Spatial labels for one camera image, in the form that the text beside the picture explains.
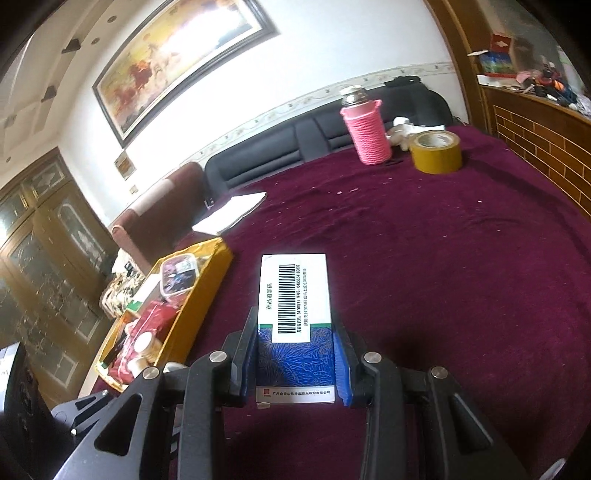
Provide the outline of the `white pill bottle red label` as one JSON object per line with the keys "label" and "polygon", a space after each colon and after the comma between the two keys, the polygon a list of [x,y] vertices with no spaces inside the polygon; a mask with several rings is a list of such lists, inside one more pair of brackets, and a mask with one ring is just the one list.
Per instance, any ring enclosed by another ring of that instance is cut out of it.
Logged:
{"label": "white pill bottle red label", "polygon": [[134,352],[152,365],[156,363],[161,348],[162,342],[150,331],[139,334],[133,344]]}

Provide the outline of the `white blue medicine box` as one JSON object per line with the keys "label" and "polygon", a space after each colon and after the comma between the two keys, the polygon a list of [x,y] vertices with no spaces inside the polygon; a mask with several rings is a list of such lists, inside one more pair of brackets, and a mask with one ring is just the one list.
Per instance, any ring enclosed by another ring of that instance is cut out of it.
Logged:
{"label": "white blue medicine box", "polygon": [[256,404],[332,403],[335,353],[327,256],[262,257]]}

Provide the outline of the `small white bottle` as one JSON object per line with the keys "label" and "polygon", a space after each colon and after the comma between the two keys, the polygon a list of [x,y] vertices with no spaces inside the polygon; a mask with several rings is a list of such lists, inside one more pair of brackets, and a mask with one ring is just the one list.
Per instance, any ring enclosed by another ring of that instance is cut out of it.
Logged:
{"label": "small white bottle", "polygon": [[141,372],[148,366],[149,363],[143,357],[135,357],[127,362],[127,368],[134,378],[139,376]]}

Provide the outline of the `red foil packet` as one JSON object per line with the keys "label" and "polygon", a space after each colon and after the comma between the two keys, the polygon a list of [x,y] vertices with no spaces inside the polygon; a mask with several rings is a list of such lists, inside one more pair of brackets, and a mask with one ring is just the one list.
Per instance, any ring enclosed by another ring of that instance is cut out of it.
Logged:
{"label": "red foil packet", "polygon": [[177,309],[170,304],[159,301],[150,302],[138,319],[124,327],[123,346],[109,368],[109,375],[122,385],[131,383],[134,377],[127,368],[127,362],[139,357],[133,349],[137,336],[150,331],[157,336],[163,346],[176,316]]}

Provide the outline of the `large white plastic bottle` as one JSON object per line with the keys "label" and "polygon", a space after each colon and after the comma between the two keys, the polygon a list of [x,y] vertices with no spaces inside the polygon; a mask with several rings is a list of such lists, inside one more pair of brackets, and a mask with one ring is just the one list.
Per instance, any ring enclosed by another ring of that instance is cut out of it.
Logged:
{"label": "large white plastic bottle", "polygon": [[182,369],[185,369],[186,365],[182,364],[182,363],[178,363],[178,362],[167,362],[164,365],[163,368],[163,372],[164,373],[171,373],[171,372],[175,372],[175,371],[179,371]]}

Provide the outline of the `green white medicine box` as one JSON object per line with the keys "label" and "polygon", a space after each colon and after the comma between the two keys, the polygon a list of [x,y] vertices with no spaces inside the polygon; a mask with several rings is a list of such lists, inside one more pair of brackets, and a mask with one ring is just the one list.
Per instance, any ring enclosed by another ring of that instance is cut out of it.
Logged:
{"label": "green white medicine box", "polygon": [[131,297],[126,310],[135,317],[140,317],[152,301],[160,298],[160,276],[152,274],[145,278],[137,292]]}

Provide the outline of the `yellow taped cardboard tray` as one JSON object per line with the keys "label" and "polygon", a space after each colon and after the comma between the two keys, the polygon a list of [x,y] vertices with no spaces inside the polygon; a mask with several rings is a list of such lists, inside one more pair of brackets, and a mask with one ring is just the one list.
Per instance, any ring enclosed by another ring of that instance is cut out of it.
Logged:
{"label": "yellow taped cardboard tray", "polygon": [[[232,260],[232,253],[228,246],[221,238],[215,237],[159,259],[148,276],[152,274],[160,276],[160,265],[165,259],[184,253],[192,253],[197,257],[199,274],[197,282],[184,294],[166,299],[160,291],[160,298],[157,301],[168,303],[176,308],[177,316],[163,342],[156,363],[153,365],[158,368],[163,368],[167,362],[182,363],[186,360]],[[117,392],[124,391],[130,383],[127,385],[118,383],[109,375],[109,368],[123,346],[124,327],[138,318],[125,310],[114,321],[93,365],[98,377]]]}

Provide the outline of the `patterned bag on floor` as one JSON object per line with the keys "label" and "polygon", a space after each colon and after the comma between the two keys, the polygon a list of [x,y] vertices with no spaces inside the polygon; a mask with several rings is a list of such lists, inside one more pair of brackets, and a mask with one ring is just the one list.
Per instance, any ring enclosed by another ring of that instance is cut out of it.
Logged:
{"label": "patterned bag on floor", "polygon": [[126,262],[121,271],[112,274],[100,296],[99,305],[103,312],[111,319],[121,316],[144,279],[132,262]]}

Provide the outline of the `white paper booklet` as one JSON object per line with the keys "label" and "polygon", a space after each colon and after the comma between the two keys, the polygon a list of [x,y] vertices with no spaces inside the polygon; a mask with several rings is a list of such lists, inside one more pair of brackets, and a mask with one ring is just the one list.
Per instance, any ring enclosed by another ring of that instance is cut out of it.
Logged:
{"label": "white paper booklet", "polygon": [[194,224],[192,231],[219,236],[256,210],[264,199],[266,192],[232,196],[221,207],[215,207],[211,214]]}

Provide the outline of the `wooden glass door cabinet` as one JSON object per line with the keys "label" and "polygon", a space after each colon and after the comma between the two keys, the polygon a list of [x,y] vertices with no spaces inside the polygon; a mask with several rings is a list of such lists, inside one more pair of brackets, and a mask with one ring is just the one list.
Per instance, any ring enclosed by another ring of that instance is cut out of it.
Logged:
{"label": "wooden glass door cabinet", "polygon": [[2,188],[1,344],[25,347],[50,406],[78,396],[110,329],[116,253],[58,149]]}

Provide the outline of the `yellow tape roll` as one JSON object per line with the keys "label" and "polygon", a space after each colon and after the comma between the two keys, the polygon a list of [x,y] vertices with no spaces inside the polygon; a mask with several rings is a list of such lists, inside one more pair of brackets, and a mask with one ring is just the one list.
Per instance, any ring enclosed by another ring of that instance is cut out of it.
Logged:
{"label": "yellow tape roll", "polygon": [[453,132],[430,130],[414,135],[409,143],[414,166],[432,175],[454,173],[463,166],[460,137]]}

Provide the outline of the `pink knitted sleeve bottle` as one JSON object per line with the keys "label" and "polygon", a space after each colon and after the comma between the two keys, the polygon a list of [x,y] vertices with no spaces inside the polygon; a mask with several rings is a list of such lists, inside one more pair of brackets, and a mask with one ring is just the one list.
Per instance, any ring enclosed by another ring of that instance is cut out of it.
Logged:
{"label": "pink knitted sleeve bottle", "polygon": [[360,85],[346,87],[339,91],[342,96],[342,120],[349,136],[365,165],[379,165],[393,156],[381,114],[381,99],[372,99]]}

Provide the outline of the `black leather sofa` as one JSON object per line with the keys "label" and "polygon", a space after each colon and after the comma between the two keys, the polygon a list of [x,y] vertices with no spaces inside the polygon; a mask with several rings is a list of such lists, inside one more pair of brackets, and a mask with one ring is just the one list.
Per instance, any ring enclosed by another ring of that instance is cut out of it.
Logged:
{"label": "black leather sofa", "polygon": [[[382,102],[380,112],[387,129],[397,117],[427,127],[458,123],[444,97],[418,76],[394,78],[370,89],[369,97]],[[341,108],[342,102],[335,100],[213,155],[204,167],[208,202],[240,186],[352,147]]]}

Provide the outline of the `framed horse painting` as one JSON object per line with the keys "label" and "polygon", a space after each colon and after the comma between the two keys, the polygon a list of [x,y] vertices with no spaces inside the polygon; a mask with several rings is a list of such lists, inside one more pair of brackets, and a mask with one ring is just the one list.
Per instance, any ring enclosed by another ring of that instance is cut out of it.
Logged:
{"label": "framed horse painting", "polygon": [[126,147],[194,82],[274,35],[256,1],[165,1],[125,39],[92,90]]}

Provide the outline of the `wooden shelf cabinet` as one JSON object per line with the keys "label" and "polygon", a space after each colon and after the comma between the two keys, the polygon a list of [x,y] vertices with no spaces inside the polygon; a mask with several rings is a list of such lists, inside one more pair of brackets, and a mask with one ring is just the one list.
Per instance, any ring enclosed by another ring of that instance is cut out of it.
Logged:
{"label": "wooden shelf cabinet", "polygon": [[470,123],[503,140],[589,216],[590,120],[535,95],[481,85],[480,63],[468,56],[490,41],[480,7],[475,1],[426,5],[451,54]]}

